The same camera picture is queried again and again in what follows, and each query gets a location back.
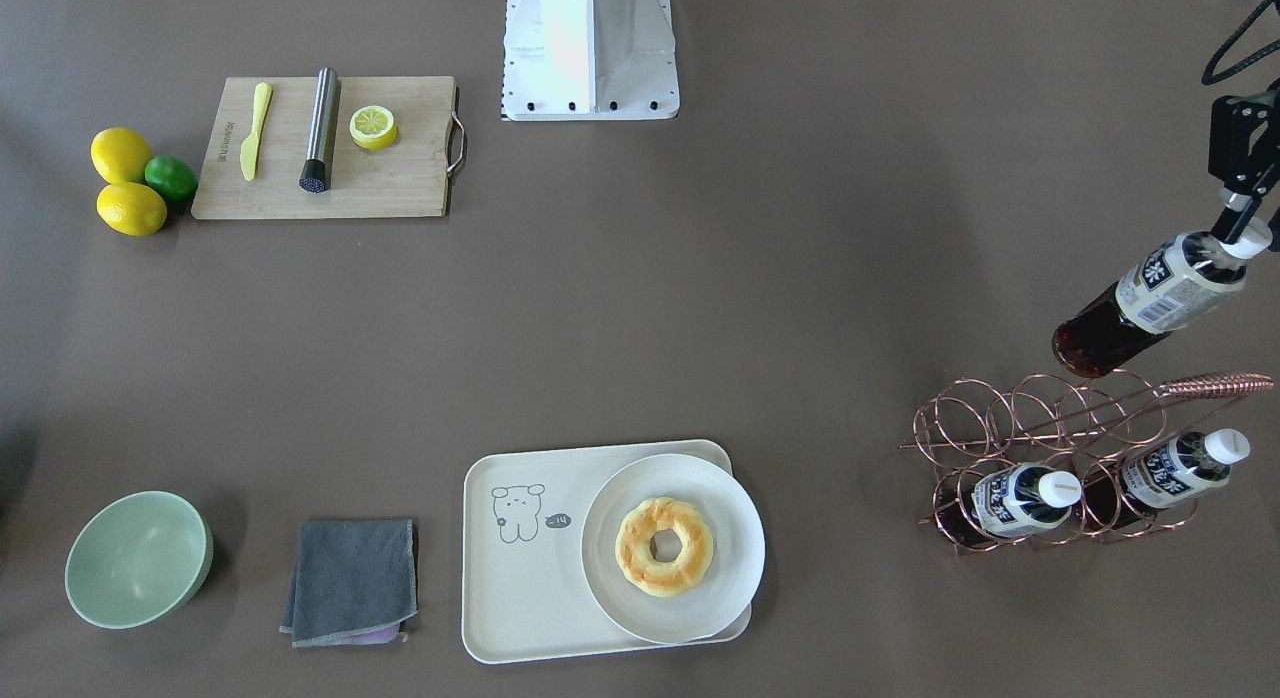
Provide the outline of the white round plate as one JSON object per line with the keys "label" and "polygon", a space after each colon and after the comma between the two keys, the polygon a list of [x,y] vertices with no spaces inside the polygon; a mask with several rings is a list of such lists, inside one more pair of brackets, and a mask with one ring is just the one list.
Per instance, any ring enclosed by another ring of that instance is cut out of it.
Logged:
{"label": "white round plate", "polygon": [[594,601],[645,642],[724,630],[750,606],[765,540],[756,506],[730,471],[691,455],[618,470],[588,511],[582,569]]}

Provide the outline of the half lemon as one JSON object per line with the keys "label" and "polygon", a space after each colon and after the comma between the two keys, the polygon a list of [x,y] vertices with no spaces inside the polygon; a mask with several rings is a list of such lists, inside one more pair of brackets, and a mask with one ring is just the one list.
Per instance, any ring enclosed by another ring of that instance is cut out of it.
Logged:
{"label": "half lemon", "polygon": [[399,134],[394,113],[380,105],[362,106],[353,111],[348,123],[351,140],[370,151],[387,149]]}

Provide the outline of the glazed donut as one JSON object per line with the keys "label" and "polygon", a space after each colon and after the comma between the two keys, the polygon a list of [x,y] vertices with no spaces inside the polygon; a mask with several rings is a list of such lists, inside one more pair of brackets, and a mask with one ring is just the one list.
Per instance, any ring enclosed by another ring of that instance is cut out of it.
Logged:
{"label": "glazed donut", "polygon": [[643,499],[623,516],[613,556],[632,587],[655,598],[673,598],[703,584],[716,542],[695,505],[660,496]]}

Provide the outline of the tea bottle rear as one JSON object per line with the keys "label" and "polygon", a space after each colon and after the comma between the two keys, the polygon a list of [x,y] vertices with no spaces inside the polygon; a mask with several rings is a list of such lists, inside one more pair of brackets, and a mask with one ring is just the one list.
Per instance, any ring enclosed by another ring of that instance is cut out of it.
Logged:
{"label": "tea bottle rear", "polygon": [[1074,473],[1021,464],[959,488],[937,512],[937,524],[957,546],[987,549],[1057,529],[1082,497]]}
{"label": "tea bottle rear", "polygon": [[1231,467],[1251,455],[1251,442],[1231,428],[1185,432],[1121,461],[1114,478],[1085,485],[1084,521],[1091,529],[1126,528],[1222,489]]}

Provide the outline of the wooden cutting board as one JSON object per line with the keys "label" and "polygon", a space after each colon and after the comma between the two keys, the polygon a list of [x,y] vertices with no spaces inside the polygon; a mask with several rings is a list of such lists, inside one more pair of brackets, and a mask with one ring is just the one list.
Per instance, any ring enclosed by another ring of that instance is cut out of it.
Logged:
{"label": "wooden cutting board", "polygon": [[[241,146],[248,137],[257,85],[273,87],[252,181],[242,177]],[[300,178],[311,146],[317,77],[261,76],[225,79],[191,206],[197,220],[442,218],[451,200],[452,158],[460,128],[452,76],[338,79],[338,104],[321,140],[328,188],[303,190]],[[380,105],[393,114],[396,141],[369,151],[349,134],[356,110]]]}

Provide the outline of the grey folded cloth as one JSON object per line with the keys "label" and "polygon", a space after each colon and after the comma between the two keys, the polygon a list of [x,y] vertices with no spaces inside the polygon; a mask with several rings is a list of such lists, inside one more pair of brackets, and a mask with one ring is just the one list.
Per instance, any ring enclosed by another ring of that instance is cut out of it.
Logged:
{"label": "grey folded cloth", "polygon": [[411,519],[301,525],[279,626],[294,648],[385,644],[417,613]]}

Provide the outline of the green lime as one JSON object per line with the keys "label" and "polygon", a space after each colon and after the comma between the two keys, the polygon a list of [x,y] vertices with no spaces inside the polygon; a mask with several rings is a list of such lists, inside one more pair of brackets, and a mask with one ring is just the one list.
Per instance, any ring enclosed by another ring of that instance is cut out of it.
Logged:
{"label": "green lime", "polygon": [[165,155],[146,161],[143,183],[169,204],[187,204],[198,190],[198,178],[186,161]]}

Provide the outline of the yellow lemon upper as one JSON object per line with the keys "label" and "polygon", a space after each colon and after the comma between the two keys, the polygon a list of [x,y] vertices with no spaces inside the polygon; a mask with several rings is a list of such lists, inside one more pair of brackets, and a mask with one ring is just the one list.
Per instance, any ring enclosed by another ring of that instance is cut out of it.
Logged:
{"label": "yellow lemon upper", "polygon": [[143,183],[154,151],[138,132],[111,127],[92,138],[90,156],[95,170],[108,184]]}

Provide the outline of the yellow lemon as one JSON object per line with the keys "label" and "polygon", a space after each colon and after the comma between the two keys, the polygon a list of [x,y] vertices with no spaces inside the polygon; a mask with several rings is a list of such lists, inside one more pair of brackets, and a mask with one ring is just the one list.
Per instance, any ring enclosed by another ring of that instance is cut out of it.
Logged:
{"label": "yellow lemon", "polygon": [[169,215],[159,192],[134,182],[105,186],[96,199],[96,209],[111,229],[125,236],[151,236],[161,229]]}
{"label": "yellow lemon", "polygon": [[90,156],[95,170],[108,184],[143,183],[154,151],[138,132],[111,127],[92,138]]}

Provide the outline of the tea bottle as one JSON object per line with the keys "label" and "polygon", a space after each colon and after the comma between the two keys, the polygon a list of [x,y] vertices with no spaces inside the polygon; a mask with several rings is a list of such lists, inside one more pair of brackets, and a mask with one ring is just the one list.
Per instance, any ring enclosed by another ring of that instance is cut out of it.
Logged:
{"label": "tea bottle", "polygon": [[1247,264],[1272,241],[1270,227],[1257,219],[1234,243],[1207,231],[1174,236],[1057,327],[1056,359],[1078,377],[1110,374],[1240,293]]}
{"label": "tea bottle", "polygon": [[1126,528],[1222,489],[1231,467],[1251,455],[1251,442],[1231,428],[1185,432],[1121,461],[1114,478],[1085,485],[1084,521],[1091,529]]}
{"label": "tea bottle", "polygon": [[1082,497],[1074,473],[1021,464],[959,488],[937,512],[937,524],[957,546],[987,549],[1057,529]]}

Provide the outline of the steel muddler black tip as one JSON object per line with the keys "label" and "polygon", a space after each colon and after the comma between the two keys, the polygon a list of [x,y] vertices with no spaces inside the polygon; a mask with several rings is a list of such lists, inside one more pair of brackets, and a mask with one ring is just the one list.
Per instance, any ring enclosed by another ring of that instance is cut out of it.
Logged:
{"label": "steel muddler black tip", "polygon": [[332,186],[332,160],[337,141],[337,115],[340,104],[340,79],[333,68],[325,67],[317,74],[312,119],[300,188],[320,195]]}

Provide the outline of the cream rectangular tray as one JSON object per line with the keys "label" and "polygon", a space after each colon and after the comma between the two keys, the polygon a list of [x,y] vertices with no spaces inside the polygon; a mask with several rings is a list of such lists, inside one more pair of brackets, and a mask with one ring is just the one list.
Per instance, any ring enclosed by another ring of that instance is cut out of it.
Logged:
{"label": "cream rectangular tray", "polygon": [[[714,540],[698,587],[655,598],[614,560],[643,499],[692,505]],[[463,480],[462,624],[484,663],[653,651],[735,639],[760,585],[759,512],[708,439],[489,455]]]}

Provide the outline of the yellow plastic knife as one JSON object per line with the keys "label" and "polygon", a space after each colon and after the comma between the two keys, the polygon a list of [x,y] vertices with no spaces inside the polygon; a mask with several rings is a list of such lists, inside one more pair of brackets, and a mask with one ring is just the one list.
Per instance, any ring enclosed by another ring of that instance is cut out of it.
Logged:
{"label": "yellow plastic knife", "polygon": [[250,133],[239,147],[239,169],[246,182],[252,182],[257,173],[262,129],[273,100],[273,85],[269,82],[259,82],[253,88]]}

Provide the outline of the green bowl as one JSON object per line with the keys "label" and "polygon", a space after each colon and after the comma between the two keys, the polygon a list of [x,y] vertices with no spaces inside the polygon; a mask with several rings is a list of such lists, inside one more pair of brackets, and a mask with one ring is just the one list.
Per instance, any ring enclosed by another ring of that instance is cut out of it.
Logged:
{"label": "green bowl", "polygon": [[67,557],[70,607],[97,628],[125,630],[186,605],[205,583],[214,540],[202,514],[165,491],[143,491],[104,507]]}

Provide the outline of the yellow lemon lower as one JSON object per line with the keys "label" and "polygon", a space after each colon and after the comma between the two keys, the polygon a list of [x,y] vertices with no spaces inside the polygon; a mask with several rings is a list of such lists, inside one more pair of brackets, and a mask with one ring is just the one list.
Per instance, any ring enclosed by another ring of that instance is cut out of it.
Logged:
{"label": "yellow lemon lower", "polygon": [[134,182],[105,186],[96,199],[96,209],[111,229],[125,236],[151,236],[161,229],[169,215],[159,192]]}

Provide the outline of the tea bottle front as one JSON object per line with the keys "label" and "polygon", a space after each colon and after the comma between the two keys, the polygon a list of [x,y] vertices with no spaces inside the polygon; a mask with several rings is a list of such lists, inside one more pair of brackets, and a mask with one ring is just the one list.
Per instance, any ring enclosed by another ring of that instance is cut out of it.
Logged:
{"label": "tea bottle front", "polygon": [[1272,241],[1270,227],[1257,219],[1234,243],[1207,231],[1174,236],[1057,327],[1056,359],[1078,377],[1110,374],[1240,293],[1247,264]]}

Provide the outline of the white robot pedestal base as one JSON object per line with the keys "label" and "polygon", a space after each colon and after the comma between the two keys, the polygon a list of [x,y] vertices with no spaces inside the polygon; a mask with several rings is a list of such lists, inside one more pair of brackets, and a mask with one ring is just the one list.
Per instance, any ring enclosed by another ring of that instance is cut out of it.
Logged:
{"label": "white robot pedestal base", "polygon": [[503,120],[680,113],[671,0],[506,0],[503,46]]}

